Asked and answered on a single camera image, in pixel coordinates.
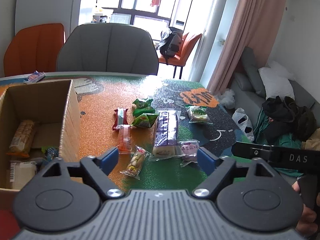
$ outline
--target finger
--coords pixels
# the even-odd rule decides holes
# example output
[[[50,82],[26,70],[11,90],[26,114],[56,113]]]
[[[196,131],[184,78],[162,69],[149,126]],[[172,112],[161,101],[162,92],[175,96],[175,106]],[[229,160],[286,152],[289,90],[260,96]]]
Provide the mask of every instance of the finger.
[[[317,202],[317,206],[320,207],[320,193],[318,193],[318,195],[317,195],[317,200],[316,200],[316,202]]]
[[[299,221],[296,230],[303,236],[311,236],[318,230],[318,225]]]
[[[292,188],[295,192],[298,192],[298,193],[300,192],[300,187],[297,181],[293,183]]]
[[[306,223],[313,223],[316,220],[317,214],[312,209],[306,207],[305,204],[303,204],[303,212],[301,215],[301,221]]]

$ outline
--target black circular disc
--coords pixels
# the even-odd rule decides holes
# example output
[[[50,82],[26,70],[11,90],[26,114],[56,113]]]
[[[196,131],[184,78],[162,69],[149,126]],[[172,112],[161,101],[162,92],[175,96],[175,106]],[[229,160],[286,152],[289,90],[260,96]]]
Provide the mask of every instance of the black circular disc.
[[[272,232],[295,225],[301,217],[303,204],[289,184],[256,177],[222,189],[217,207],[226,219],[242,228]]]
[[[66,231],[87,222],[97,212],[100,198],[88,185],[70,179],[46,178],[28,185],[14,200],[18,222],[42,232]]]

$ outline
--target white pillow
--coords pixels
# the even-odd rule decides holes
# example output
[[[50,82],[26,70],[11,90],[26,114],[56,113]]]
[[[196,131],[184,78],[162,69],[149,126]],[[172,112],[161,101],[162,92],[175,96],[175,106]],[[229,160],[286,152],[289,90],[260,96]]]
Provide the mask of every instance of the white pillow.
[[[296,78],[292,73],[290,73],[284,66],[282,66],[276,61],[271,61],[269,63],[269,67],[271,67],[276,72],[276,74],[280,77],[285,77],[290,80],[296,80]]]
[[[272,68],[262,67],[259,69],[264,87],[266,88],[266,99],[279,96],[283,101],[284,97],[294,99],[293,88],[287,78],[280,77]]]

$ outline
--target backpack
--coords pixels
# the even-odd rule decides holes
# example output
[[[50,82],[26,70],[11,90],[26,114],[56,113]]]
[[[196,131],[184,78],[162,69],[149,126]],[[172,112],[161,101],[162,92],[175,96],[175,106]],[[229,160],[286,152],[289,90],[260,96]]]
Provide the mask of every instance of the backpack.
[[[161,41],[159,42],[156,49],[160,50],[162,56],[168,65],[168,58],[174,57],[180,48],[182,41],[183,30],[168,27],[161,32]]]

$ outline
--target table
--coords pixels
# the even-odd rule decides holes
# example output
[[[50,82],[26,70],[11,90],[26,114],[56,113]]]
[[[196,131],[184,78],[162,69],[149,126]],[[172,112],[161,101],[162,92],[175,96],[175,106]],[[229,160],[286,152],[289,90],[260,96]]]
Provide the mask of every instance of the table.
[[[0,78],[0,93],[19,84],[27,75]],[[55,72],[47,73],[46,80],[74,80],[81,111],[80,157],[98,156],[118,144],[118,133],[112,131],[114,110],[128,108],[128,122],[133,121],[132,102],[136,98],[153,98],[154,108],[181,110],[178,139],[197,139],[200,145],[217,156],[231,155],[231,146],[236,141],[249,142],[225,109],[200,83],[157,76],[100,72]],[[186,105],[207,106],[213,125],[189,124]],[[132,129],[133,144],[148,151],[153,147],[154,127]],[[129,163],[129,155],[120,155],[119,163],[109,177],[124,191],[141,189],[183,189],[192,191],[207,176],[197,164],[181,168],[180,158],[157,162],[145,161],[140,180],[121,174]]]

